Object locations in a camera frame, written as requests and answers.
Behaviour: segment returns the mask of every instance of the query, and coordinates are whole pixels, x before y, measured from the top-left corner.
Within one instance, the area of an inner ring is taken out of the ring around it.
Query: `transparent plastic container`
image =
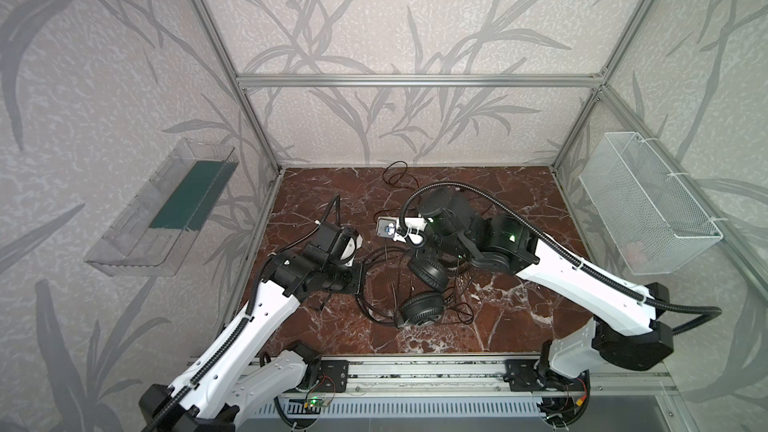
[[[176,275],[238,163],[232,146],[179,140],[86,263],[112,276]]]
[[[633,274],[668,274],[723,238],[637,132],[608,132],[579,177]]]

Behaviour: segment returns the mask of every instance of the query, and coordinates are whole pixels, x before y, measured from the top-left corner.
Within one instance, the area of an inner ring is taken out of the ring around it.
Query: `wall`
[[[206,349],[272,174],[187,0],[2,0],[0,430],[138,430]],[[172,278],[83,263],[181,137],[240,165]]]
[[[241,73],[593,73],[638,0],[206,2]],[[280,160],[296,165],[551,163],[585,95],[250,90]]]
[[[654,131],[748,243],[766,256],[765,130],[768,0],[662,0],[612,86]],[[675,338],[665,362],[703,431],[750,432],[768,422],[768,310],[719,246],[672,274],[631,275],[578,175],[604,132],[622,130],[599,106],[558,170],[594,259],[682,304],[723,315]],[[665,316],[676,325],[681,317]]]

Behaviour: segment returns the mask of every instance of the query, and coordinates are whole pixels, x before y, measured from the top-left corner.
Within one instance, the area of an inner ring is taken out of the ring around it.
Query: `clear plastic bin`
[[[107,275],[175,275],[238,163],[232,146],[179,140],[86,263]]]

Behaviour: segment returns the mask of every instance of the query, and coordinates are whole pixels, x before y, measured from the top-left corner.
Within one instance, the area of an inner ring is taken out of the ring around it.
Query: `black motor joint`
[[[272,280],[300,301],[313,292],[357,294],[361,266],[351,264],[360,234],[354,227],[322,222],[301,253],[285,250],[266,266],[262,280]]]

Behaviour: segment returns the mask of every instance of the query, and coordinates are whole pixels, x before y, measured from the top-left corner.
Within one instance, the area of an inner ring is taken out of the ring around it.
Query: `red wire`
[[[581,396],[581,399],[584,400],[587,398],[587,385],[580,378],[576,377],[576,379],[578,379],[578,381],[581,382],[581,385],[584,386],[584,395]]]

